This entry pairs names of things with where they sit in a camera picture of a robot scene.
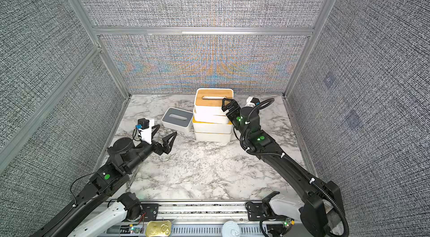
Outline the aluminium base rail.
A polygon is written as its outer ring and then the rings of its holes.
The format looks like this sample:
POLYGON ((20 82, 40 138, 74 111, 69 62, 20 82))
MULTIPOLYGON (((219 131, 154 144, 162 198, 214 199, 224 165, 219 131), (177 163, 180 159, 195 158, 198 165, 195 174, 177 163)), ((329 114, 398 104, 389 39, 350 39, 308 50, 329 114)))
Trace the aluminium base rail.
MULTIPOLYGON (((127 226, 128 231, 133 235, 145 235, 146 226, 150 221, 139 222, 142 214, 141 205, 143 204, 159 205, 156 220, 151 221, 171 221, 172 232, 170 237, 222 236, 222 226, 227 221, 238 223, 242 237, 267 236, 270 229, 290 230, 294 223, 304 227, 301 220, 293 220, 289 225, 286 218, 280 220, 263 219, 262 221, 249 220, 245 204, 248 202, 260 204, 262 200, 141 201, 135 194, 128 192, 118 197, 116 201, 110 202, 97 215, 94 215, 93 211, 67 237, 102 236, 114 225, 127 226)), ((329 217, 329 225, 333 229, 333 232, 335 232, 336 227, 340 223, 339 217, 334 213, 329 202, 325 203, 325 210, 329 217)))

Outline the yellow lid tissue box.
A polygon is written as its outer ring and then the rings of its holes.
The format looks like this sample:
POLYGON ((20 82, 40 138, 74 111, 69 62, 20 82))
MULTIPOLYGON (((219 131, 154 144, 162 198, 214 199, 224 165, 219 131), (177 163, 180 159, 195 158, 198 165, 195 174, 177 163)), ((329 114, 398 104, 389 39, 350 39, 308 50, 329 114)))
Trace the yellow lid tissue box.
POLYGON ((228 124, 199 122, 196 121, 196 119, 193 117, 192 124, 194 127, 194 131, 197 133, 231 134, 233 131, 233 124, 231 122, 229 122, 228 124))

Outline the white round lid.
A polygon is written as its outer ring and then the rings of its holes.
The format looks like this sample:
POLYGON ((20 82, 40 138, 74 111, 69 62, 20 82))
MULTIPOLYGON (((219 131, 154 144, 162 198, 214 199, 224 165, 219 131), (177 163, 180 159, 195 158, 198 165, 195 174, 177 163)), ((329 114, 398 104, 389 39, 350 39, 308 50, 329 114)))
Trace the white round lid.
POLYGON ((221 235, 222 237, 241 237, 241 229, 238 223, 227 221, 222 226, 221 235))

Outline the grey lid tissue box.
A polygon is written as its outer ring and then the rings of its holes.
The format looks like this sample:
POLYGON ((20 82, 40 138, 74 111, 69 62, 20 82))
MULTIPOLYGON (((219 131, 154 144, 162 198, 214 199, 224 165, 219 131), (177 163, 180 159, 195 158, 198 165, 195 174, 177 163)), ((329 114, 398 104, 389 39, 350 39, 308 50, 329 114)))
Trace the grey lid tissue box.
POLYGON ((168 129, 188 133, 192 127, 193 113, 170 107, 162 117, 162 124, 168 129))

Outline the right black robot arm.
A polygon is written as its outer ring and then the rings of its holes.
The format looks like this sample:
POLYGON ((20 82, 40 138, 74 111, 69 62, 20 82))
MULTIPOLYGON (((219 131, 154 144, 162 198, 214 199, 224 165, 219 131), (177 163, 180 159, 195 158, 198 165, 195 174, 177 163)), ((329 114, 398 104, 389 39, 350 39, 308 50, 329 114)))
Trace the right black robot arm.
POLYGON ((241 107, 236 100, 224 98, 221 109, 240 133, 238 140, 241 148, 271 166, 300 196, 304 203, 299 208, 300 220, 312 236, 335 236, 325 210, 326 202, 331 204, 339 217, 343 226, 342 236, 349 236, 350 228, 340 188, 334 182, 324 182, 308 172, 287 155, 272 136, 262 130, 259 113, 272 103, 273 98, 260 101, 250 97, 246 106, 241 107))

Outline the gold sardine tin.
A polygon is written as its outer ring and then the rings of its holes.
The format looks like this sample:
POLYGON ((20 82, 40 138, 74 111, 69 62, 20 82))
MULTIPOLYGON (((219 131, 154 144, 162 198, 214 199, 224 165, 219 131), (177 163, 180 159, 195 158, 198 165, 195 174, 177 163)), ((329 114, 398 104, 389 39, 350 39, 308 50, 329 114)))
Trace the gold sardine tin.
POLYGON ((150 221, 145 229, 146 237, 169 237, 172 232, 172 222, 165 221, 150 221))

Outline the large bamboo lid tissue box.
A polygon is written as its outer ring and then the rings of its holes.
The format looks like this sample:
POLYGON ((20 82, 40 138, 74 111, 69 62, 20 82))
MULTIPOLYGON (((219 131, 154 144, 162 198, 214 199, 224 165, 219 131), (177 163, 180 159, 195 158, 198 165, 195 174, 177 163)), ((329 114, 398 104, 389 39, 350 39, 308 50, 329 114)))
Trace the large bamboo lid tissue box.
POLYGON ((194 133, 196 141, 200 142, 220 142, 228 143, 234 137, 233 133, 230 134, 213 134, 213 133, 194 133))

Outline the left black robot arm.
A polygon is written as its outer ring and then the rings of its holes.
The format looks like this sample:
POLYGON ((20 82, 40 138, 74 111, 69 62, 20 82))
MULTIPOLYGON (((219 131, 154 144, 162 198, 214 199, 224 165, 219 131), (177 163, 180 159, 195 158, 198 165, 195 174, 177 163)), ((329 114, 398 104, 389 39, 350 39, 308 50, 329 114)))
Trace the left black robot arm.
POLYGON ((89 177, 84 188, 73 195, 73 200, 32 236, 66 237, 72 234, 88 215, 130 180, 133 171, 151 154, 169 154, 178 133, 173 132, 163 137, 159 143, 153 140, 159 128, 159 125, 146 128, 150 143, 140 140, 135 145, 134 139, 129 137, 116 140, 107 149, 109 158, 106 163, 97 171, 84 175, 85 178, 89 177))

